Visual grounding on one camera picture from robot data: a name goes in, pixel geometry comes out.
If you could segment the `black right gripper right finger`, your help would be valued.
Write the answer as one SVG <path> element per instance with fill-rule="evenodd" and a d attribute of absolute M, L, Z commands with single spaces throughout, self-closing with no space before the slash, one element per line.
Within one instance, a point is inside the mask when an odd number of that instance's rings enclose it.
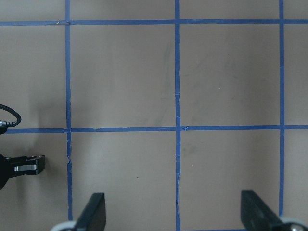
<path fill-rule="evenodd" d="M 247 231 L 306 231 L 307 225 L 294 218 L 277 216 L 253 191 L 241 191 L 241 222 Z"/>

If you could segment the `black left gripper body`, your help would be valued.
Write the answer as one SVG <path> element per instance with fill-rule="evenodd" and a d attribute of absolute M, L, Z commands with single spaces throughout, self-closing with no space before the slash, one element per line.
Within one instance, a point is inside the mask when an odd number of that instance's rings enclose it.
<path fill-rule="evenodd" d="M 46 157 L 44 155 L 14 158 L 0 155 L 0 189 L 3 189 L 10 178 L 40 174 L 45 169 L 45 164 Z"/>

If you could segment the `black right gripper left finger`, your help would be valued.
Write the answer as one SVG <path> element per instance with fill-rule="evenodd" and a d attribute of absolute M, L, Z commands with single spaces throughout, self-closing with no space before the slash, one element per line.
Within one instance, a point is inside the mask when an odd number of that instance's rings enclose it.
<path fill-rule="evenodd" d="M 94 193 L 77 221 L 66 221 L 52 227 L 52 231 L 103 231 L 106 227 L 105 195 Z"/>

